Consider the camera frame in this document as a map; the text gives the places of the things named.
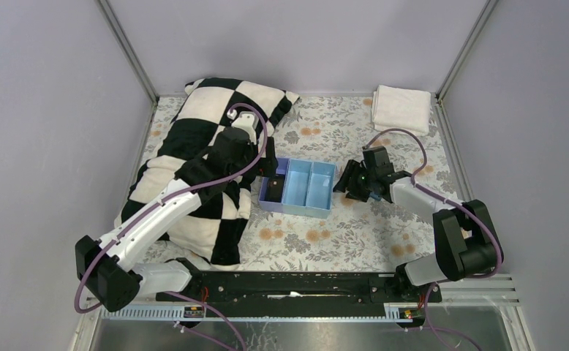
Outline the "teal card holder wallet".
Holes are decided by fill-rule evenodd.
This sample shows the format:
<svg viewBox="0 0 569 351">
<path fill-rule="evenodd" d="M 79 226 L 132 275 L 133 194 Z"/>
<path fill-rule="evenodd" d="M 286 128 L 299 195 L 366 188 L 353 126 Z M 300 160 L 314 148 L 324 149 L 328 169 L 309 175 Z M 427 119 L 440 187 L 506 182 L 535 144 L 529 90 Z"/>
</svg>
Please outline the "teal card holder wallet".
<svg viewBox="0 0 569 351">
<path fill-rule="evenodd" d="M 376 200 L 376 201 L 381 201 L 381 200 L 383 199 L 383 197 L 381 196 L 381 194 L 377 194 L 377 193 L 374 193 L 374 192 L 370 192 L 370 193 L 369 193 L 369 197 L 372 198 L 373 200 Z"/>
</svg>

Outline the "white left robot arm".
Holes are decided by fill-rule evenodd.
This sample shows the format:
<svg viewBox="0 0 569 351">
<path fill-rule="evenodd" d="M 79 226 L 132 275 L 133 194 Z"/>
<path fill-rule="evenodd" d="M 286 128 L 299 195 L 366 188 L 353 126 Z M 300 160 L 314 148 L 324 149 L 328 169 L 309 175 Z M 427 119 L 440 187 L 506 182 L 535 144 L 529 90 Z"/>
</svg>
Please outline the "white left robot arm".
<svg viewBox="0 0 569 351">
<path fill-rule="evenodd" d="M 225 128 L 205 156 L 183 163 L 164 189 L 125 222 L 98 239 L 85 235 L 78 240 L 75 311 L 90 311 L 80 305 L 84 290 L 109 312 L 123 309 L 138 296 L 183 290 L 190 274 L 182 264 L 143 265 L 138 261 L 144 252 L 176 222 L 222 196 L 234 180 L 247 174 L 272 176 L 276 164 L 272 137 L 258 143 L 253 131 Z"/>
</svg>

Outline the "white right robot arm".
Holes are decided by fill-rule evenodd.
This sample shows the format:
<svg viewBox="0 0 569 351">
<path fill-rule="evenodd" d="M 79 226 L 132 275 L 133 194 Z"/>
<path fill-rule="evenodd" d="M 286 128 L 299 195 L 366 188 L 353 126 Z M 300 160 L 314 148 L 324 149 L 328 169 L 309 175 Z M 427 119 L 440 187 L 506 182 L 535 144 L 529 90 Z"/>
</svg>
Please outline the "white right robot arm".
<svg viewBox="0 0 569 351">
<path fill-rule="evenodd" d="M 351 159 L 334 192 L 366 202 L 384 200 L 413 212 L 433 228 L 434 252 L 398 266 L 387 287 L 410 297 L 434 282 L 485 276 L 503 262 L 490 213 L 479 200 L 457 202 L 395 170 L 383 147 L 367 148 L 363 160 Z"/>
</svg>

